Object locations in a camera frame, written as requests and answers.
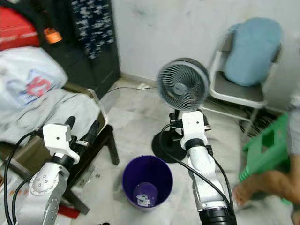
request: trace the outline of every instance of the tiled floor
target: tiled floor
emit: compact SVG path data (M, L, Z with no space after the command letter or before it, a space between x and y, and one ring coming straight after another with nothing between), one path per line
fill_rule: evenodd
M120 80L116 86L136 87L137 83ZM109 124L114 127L120 164L114 166L107 149L101 150L94 161L95 171L80 193L90 207L88 215L80 215L73 225L198 225L192 194L191 179L186 169L169 164L174 178L172 194L167 201L152 212L142 212L126 200L121 187L121 175L133 158L152 154L151 141L155 134L169 122L173 110L159 97L156 89L117 90L103 99ZM237 183L240 169L240 129L232 118L205 112L212 130L207 132L215 158L224 167L232 186Z

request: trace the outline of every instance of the green stool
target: green stool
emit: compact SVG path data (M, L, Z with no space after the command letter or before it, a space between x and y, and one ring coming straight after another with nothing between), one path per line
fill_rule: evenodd
M244 146L247 165L239 175L240 181L254 173L275 169L282 163L289 164L286 150L287 122L288 114L284 114Z

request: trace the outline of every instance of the foot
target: foot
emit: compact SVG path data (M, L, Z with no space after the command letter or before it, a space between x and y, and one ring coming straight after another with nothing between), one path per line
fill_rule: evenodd
M292 221L294 225L300 225L300 210L293 213Z
M243 206L257 190L253 188L253 177L242 181L235 186L233 195L239 206Z

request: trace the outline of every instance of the black fan stand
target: black fan stand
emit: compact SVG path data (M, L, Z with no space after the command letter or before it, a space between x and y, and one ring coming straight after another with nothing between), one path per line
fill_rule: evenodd
M177 120L179 117L179 110L175 110L174 113L169 114L170 120ZM160 132L154 136L152 140L152 151L154 155L161 158L166 163L176 163L173 159L168 157L163 150L161 149L159 143L159 135ZM183 135L180 135L176 132L174 128L170 128L168 131L163 132L163 146L165 147L165 151L167 151L170 155L174 156L178 160L183 160L187 155L187 151L182 149L180 145L180 140L183 138Z

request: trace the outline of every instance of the purple bucket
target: purple bucket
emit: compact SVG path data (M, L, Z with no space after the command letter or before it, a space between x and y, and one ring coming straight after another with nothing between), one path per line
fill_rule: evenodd
M126 166L122 181L128 200L140 209L151 209L163 203L173 187L168 165L155 156L139 156Z

